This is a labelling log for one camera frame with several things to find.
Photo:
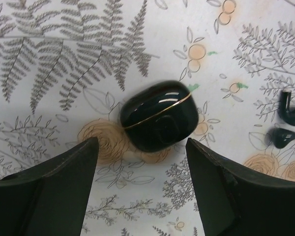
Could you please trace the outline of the black earbud charging case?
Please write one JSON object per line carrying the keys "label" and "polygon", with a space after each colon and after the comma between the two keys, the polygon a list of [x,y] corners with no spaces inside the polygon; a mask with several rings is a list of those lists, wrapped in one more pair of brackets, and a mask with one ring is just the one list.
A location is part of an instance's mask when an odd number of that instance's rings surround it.
{"label": "black earbud charging case", "polygon": [[199,114],[188,87],[169,80],[131,97],[119,120],[132,145],[152,153],[187,138],[196,129]]}

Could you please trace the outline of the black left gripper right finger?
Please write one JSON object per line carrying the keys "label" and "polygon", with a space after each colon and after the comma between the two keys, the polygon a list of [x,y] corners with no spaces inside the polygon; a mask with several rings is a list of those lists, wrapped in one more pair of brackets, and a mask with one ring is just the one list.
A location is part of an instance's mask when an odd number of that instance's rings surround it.
{"label": "black left gripper right finger", "polygon": [[207,236],[295,236],[295,182],[249,169],[190,138],[186,154]]}

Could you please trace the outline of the black earbud with stem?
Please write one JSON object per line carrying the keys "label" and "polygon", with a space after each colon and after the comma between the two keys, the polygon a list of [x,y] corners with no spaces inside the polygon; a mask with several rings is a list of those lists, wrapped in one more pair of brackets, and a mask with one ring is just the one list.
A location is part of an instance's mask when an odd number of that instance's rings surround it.
{"label": "black earbud with stem", "polygon": [[290,106],[291,95],[291,90],[284,89],[281,91],[278,113],[285,123],[295,126],[295,107]]}

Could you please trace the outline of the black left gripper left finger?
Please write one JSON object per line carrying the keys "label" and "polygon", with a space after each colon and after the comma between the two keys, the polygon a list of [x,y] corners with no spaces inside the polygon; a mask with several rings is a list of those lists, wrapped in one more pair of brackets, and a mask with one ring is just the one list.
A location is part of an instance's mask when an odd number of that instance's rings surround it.
{"label": "black left gripper left finger", "polygon": [[89,138],[43,163],[0,180],[0,236],[78,236],[99,143]]}

